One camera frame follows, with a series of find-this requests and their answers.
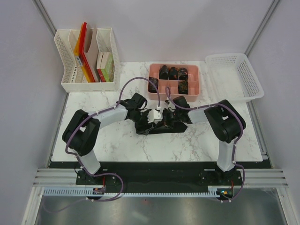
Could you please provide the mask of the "long black necktie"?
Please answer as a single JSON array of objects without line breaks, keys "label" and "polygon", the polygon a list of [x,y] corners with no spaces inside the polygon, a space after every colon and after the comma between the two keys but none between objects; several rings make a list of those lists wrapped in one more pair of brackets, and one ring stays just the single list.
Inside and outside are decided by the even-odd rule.
[{"label": "long black necktie", "polygon": [[183,122],[175,122],[172,127],[165,124],[157,124],[153,129],[151,129],[147,134],[168,134],[168,133],[184,133],[187,129],[187,125]]}]

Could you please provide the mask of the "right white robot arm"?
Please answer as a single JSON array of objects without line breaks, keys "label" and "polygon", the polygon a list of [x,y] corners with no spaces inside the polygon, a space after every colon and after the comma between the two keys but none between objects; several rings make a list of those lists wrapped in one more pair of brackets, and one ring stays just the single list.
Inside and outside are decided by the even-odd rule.
[{"label": "right white robot arm", "polygon": [[246,123],[228,100],[211,105],[191,108],[184,96],[171,99],[170,103],[179,110],[180,121],[188,124],[208,122],[214,135],[219,140],[215,180],[226,184],[234,175],[237,163],[235,160],[236,145],[243,135]]}]

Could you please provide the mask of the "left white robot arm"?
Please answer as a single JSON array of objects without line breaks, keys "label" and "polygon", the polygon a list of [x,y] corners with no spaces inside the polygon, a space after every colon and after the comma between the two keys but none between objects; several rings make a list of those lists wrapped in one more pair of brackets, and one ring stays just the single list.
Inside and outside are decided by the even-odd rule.
[{"label": "left white robot arm", "polygon": [[148,133],[155,122],[151,118],[152,110],[142,111],[146,104],[147,100],[135,93],[131,99],[118,101],[99,112],[87,113],[80,109],[74,113],[62,135],[66,143],[65,152],[77,158],[92,184],[99,184],[103,179],[101,165],[94,152],[99,130],[115,122],[131,120]]}]

